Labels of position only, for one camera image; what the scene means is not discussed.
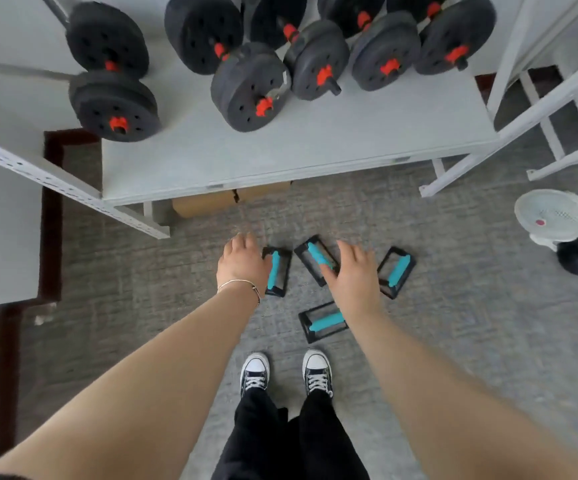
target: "white shoelace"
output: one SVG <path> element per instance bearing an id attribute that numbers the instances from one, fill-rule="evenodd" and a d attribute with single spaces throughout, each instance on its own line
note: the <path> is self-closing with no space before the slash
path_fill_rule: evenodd
<path id="1" fill-rule="evenodd" d="M 332 392 L 328 387 L 328 376 L 326 374 L 313 374 L 308 376 L 309 381 L 309 393 L 315 389 L 320 389 L 326 392 L 328 395 L 332 395 Z"/>
<path id="2" fill-rule="evenodd" d="M 265 377 L 264 376 L 257 376 L 257 377 L 248 377 L 245 379 L 245 390 L 248 390 L 252 387 L 260 387 L 261 389 L 265 388 Z"/>

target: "black weight plate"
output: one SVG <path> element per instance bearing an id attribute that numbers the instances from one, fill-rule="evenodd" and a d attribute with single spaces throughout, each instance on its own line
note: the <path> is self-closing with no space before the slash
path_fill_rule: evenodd
<path id="1" fill-rule="evenodd" d="M 427 10 L 431 3 L 442 5 L 446 0 L 387 0 L 387 12 L 408 11 L 417 23 L 427 17 Z"/>
<path id="2" fill-rule="evenodd" d="M 491 36 L 496 19 L 489 0 L 464 0 L 443 10 L 420 34 L 422 50 L 415 70 L 423 75 L 451 70 L 455 65 L 446 55 L 460 46 L 469 48 L 466 59 L 475 54 Z"/>
<path id="3" fill-rule="evenodd" d="M 290 84 L 288 70 L 276 53 L 258 42 L 245 43 L 224 61 L 213 76 L 211 97 L 229 126 L 249 132 L 268 125 L 280 112 L 287 90 L 274 101 L 266 116 L 256 115 L 256 105 L 272 89 Z"/>
<path id="4" fill-rule="evenodd" d="M 221 60 L 210 39 L 233 50 L 242 44 L 240 12 L 231 0 L 169 0 L 167 38 L 181 61 L 197 74 L 213 74 Z"/>
<path id="5" fill-rule="evenodd" d="M 297 98 L 313 101 L 327 92 L 317 85 L 317 75 L 331 66 L 333 79 L 338 80 L 349 62 L 349 46 L 340 27 L 330 20 L 318 20 L 300 32 L 287 53 L 285 65 L 291 73 L 291 91 Z"/>
<path id="6" fill-rule="evenodd" d="M 373 19 L 382 5 L 384 0 L 317 0 L 317 11 L 322 18 L 335 22 L 344 38 L 349 38 L 360 32 L 358 14 L 365 11 Z"/>
<path id="7" fill-rule="evenodd" d="M 126 14 L 98 2 L 79 3 L 69 16 L 67 44 L 86 70 L 111 60 L 136 79 L 149 70 L 149 52 L 138 25 Z"/>
<path id="8" fill-rule="evenodd" d="M 285 33 L 278 24 L 300 27 L 307 0 L 242 0 L 242 20 L 245 36 L 252 42 L 263 42 L 274 50 L 286 43 Z"/>
<path id="9" fill-rule="evenodd" d="M 69 82 L 69 101 L 82 127 L 111 141 L 134 142 L 160 130 L 156 98 L 149 88 L 126 74 L 85 72 Z M 124 118 L 126 132 L 113 131 L 112 118 Z"/>
<path id="10" fill-rule="evenodd" d="M 403 74 L 420 55 L 417 24 L 410 13 L 397 11 L 382 16 L 355 41 L 351 51 L 351 75 L 361 89 L 376 91 Z M 389 61 L 400 67 L 382 72 Z"/>

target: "black pants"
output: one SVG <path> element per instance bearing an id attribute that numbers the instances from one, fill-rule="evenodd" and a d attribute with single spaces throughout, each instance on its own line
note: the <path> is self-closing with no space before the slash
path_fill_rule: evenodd
<path id="1" fill-rule="evenodd" d="M 245 392 L 235 427 L 212 480 L 364 480 L 362 461 L 335 415 L 331 398 L 316 390 L 287 422 L 259 388 Z"/>

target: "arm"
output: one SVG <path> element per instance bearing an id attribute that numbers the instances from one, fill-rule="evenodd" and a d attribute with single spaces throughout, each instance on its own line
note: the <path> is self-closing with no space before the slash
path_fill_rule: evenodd
<path id="1" fill-rule="evenodd" d="M 255 238 L 239 234 L 225 246 L 218 284 L 245 279 L 262 294 L 269 265 Z M 0 458 L 0 474 L 31 480 L 178 480 L 257 304 L 249 284 L 229 283 Z"/>
<path id="2" fill-rule="evenodd" d="M 578 455 L 389 320 L 373 252 L 338 244 L 322 272 L 431 480 L 578 478 Z"/>

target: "forearm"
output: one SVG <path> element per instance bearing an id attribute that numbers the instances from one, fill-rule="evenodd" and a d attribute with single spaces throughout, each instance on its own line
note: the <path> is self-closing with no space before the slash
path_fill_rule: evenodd
<path id="1" fill-rule="evenodd" d="M 177 480 L 257 302 L 251 288 L 225 288 L 83 390 L 0 472 Z"/>
<path id="2" fill-rule="evenodd" d="M 578 457 L 386 315 L 348 323 L 431 480 L 578 477 Z"/>

